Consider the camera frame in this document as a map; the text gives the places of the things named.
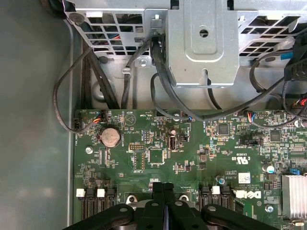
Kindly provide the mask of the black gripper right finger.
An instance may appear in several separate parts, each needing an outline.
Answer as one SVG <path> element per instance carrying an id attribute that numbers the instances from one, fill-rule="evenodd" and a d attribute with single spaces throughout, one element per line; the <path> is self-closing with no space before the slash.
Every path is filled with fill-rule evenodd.
<path id="1" fill-rule="evenodd" d="M 204 206 L 201 211 L 177 200 L 173 184 L 164 184 L 165 205 L 168 209 L 171 230 L 243 230 L 237 213 L 214 204 Z"/>

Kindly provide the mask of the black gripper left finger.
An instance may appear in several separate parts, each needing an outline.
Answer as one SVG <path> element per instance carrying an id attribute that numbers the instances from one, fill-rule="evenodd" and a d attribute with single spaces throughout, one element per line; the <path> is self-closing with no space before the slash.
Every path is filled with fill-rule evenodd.
<path id="1" fill-rule="evenodd" d="M 164 224 L 165 194 L 162 183 L 153 184 L 152 199 L 144 207 L 133 209 L 118 204 L 85 220 L 79 221 L 67 230 L 118 230 L 132 227 L 135 230 L 161 230 Z"/>

